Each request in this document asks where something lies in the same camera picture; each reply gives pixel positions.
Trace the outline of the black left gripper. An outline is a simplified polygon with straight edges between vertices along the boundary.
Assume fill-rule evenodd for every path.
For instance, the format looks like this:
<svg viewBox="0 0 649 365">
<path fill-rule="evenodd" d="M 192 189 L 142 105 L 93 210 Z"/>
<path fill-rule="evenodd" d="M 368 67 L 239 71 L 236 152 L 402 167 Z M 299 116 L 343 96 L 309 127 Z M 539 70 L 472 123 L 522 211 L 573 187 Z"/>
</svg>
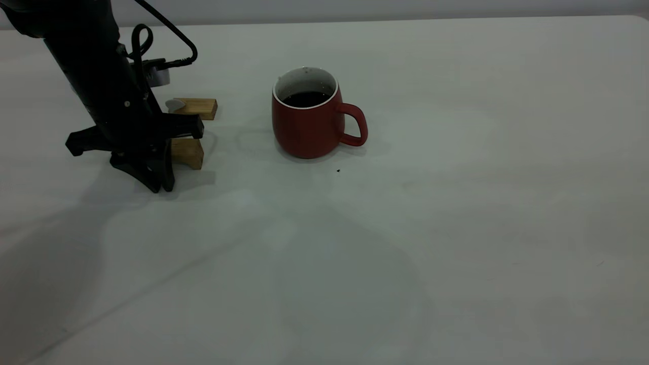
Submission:
<svg viewBox="0 0 649 365">
<path fill-rule="evenodd" d="M 151 192 L 175 185 L 171 142 L 164 152 L 153 148 L 168 139 L 203 136 L 197 114 L 163 113 L 153 94 L 151 77 L 67 77 L 72 90 L 95 123 L 72 132 L 65 146 L 74 156 L 111 152 L 111 166 L 138 180 Z M 162 163 L 162 183 L 159 176 Z"/>
</svg>

